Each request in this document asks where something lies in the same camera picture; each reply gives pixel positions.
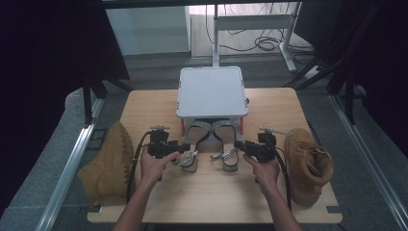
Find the aluminum rail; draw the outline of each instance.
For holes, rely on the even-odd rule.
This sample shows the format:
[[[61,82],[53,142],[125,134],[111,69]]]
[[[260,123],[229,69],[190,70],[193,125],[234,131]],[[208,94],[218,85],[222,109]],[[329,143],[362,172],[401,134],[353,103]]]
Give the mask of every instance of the aluminum rail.
[[[390,207],[391,213],[398,223],[399,228],[401,230],[408,230],[408,214],[404,204],[402,203],[398,194],[395,192],[393,186],[385,177],[378,163],[372,157],[370,149],[360,135],[357,127],[348,121],[344,114],[344,107],[339,97],[334,95],[330,95],[329,97],[334,104],[336,111],[338,112],[339,117],[347,130],[347,133],[350,135],[355,146],[357,147],[358,153],[369,170],[369,173],[377,185],[378,190],[381,192],[384,200]]]
[[[44,213],[42,214],[41,220],[38,223],[37,231],[51,230],[57,215],[63,205],[65,196],[71,186],[72,179],[76,173],[79,163],[81,162],[82,156],[87,147],[90,135],[92,134],[97,116],[104,103],[103,99],[96,99],[92,108],[92,122],[86,128],[83,128],[75,146],[66,162],[63,173],[61,174],[60,180],[55,187],[54,192],[45,207]]]

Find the gray floor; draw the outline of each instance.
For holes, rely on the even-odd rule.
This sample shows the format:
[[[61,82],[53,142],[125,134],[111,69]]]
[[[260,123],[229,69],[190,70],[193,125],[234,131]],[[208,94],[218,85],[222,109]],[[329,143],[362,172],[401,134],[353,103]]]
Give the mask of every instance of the gray floor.
[[[124,81],[137,90],[177,89],[180,70],[190,66],[209,66],[211,60],[190,59],[185,54],[144,55],[125,57],[130,81]],[[242,69],[246,88],[279,88],[292,80],[280,56],[224,57],[221,65],[237,65]],[[301,224],[304,230],[398,230],[389,206],[377,189],[369,171],[346,132],[333,103],[325,92],[330,76],[297,92],[302,109],[316,131],[321,144],[330,152],[335,164],[331,182],[342,208],[344,219],[340,224]],[[96,129],[102,131],[119,120],[128,93],[105,83],[109,95],[97,120]],[[405,156],[390,141],[367,114],[360,100],[355,101],[357,127],[368,144],[376,162],[406,204],[408,175]],[[76,90],[66,98],[65,112],[50,142],[37,164],[14,197],[0,220],[0,230],[34,230],[54,191],[64,165],[78,138],[84,122],[82,91]],[[95,131],[94,137],[101,131]],[[100,141],[89,143],[96,148]],[[88,149],[79,167],[87,164],[97,150]],[[56,215],[53,230],[110,230],[111,223],[95,224],[87,221],[89,202],[81,182],[74,177],[64,205]],[[271,230],[269,225],[168,225],[150,226],[154,230]]]

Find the boot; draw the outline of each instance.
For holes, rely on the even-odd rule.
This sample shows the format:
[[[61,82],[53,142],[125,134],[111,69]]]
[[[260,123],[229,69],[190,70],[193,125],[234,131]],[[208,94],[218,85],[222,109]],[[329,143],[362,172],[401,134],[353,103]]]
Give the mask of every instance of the boot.
[[[292,200],[299,205],[312,206],[321,188],[333,177],[333,162],[305,129],[294,128],[285,140]]]
[[[126,200],[133,154],[132,141],[118,121],[108,130],[98,155],[78,172],[91,205]]]

